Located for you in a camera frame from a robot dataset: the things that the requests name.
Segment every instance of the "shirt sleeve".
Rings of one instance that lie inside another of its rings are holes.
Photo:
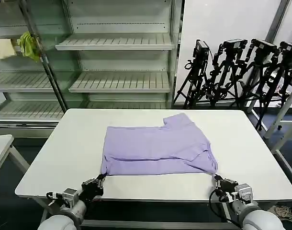
[[[166,117],[163,122],[166,127],[182,127],[193,123],[185,113]]]

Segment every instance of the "lavender shirt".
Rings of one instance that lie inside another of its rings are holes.
[[[101,173],[160,175],[216,173],[210,142],[184,114],[164,118],[163,127],[107,128]]]

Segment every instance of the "green cloth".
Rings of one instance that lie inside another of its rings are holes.
[[[36,62],[40,60],[35,38],[30,35],[29,31],[25,32],[20,39],[17,39],[17,44],[21,47],[24,57],[29,57]]]

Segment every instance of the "shelf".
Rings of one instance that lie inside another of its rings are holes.
[[[58,121],[63,116],[58,102],[5,101],[0,105],[0,120]]]
[[[56,45],[57,50],[170,50],[168,33],[73,34]]]
[[[70,92],[169,92],[166,72],[83,72]]]
[[[61,89],[67,81],[60,81]],[[0,92],[54,92],[45,72],[0,72]]]
[[[166,109],[163,102],[90,102],[89,109]]]

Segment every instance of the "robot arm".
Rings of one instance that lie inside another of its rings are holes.
[[[252,188],[248,184],[238,184],[219,175],[215,193],[220,202],[231,204],[243,230],[285,230],[281,221],[273,213],[263,211],[253,200]]]
[[[243,230],[285,230],[278,217],[261,210],[253,201],[252,188],[248,184],[239,185],[236,181],[218,175],[214,178],[219,201],[231,204]],[[38,230],[80,230],[87,207],[94,198],[103,195],[104,179],[105,175],[99,175],[97,179],[84,182],[80,195],[73,189],[67,189],[63,194],[47,193],[47,197],[59,203],[61,209],[58,215],[41,223]]]
[[[37,230],[77,230],[77,228],[71,218],[55,215],[41,223]]]
[[[271,212],[255,210],[243,220],[243,230],[285,230],[281,221]]]
[[[41,223],[38,230],[80,230],[89,204],[103,195],[103,181],[106,174],[82,183],[82,192],[68,188],[62,194],[47,193],[47,198],[61,206],[57,215]]]

